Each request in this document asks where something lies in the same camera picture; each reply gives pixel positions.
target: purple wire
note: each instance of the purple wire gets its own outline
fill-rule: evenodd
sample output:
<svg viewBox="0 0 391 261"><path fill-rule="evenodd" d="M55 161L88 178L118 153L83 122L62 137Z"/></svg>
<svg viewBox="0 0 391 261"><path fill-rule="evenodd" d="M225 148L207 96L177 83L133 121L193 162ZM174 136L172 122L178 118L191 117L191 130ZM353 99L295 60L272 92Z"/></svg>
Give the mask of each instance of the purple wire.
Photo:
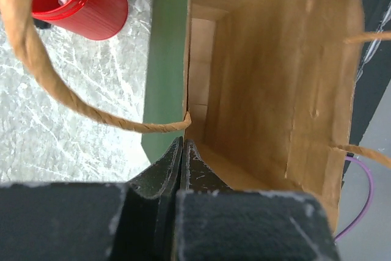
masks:
<svg viewBox="0 0 391 261"><path fill-rule="evenodd" d="M357 158L354 157L346 157L345 160L357 163L367 174L368 181L369 181L369 192L368 192L368 197L367 201L365 202L364 207L362 208L361 212L357 215L357 217L354 219L354 221L351 222L343 231L341 231L336 237L335 241L339 241L341 237L344 237L348 232L350 232L364 217L365 214L367 214L368 209L370 205L372 204L373 200L373 191L375 189L375 183L373 181L372 173L371 170L369 170L368 166L366 166L361 160L358 160Z"/></svg>

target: purple cable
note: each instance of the purple cable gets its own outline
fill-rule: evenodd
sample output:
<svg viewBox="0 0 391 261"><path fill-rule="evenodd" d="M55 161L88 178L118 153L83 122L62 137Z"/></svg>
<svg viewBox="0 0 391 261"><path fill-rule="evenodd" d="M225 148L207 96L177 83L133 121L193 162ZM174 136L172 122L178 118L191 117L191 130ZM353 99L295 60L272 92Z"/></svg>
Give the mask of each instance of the purple cable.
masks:
<svg viewBox="0 0 391 261"><path fill-rule="evenodd" d="M361 160L358 160L357 158L354 157L348 157L348 156L345 158L345 160L357 163L365 171L369 181L369 192L368 192L367 201L365 202L365 205L362 208L361 212L357 215L354 221L351 222L351 224L349 224L343 231L341 231L335 237L335 241L339 241L341 237L344 237L348 232L350 232L361 221L364 215L367 214L368 209L373 200L373 190L375 189L375 183L373 181L372 173L369 170L369 168L363 162L361 162Z"/></svg>

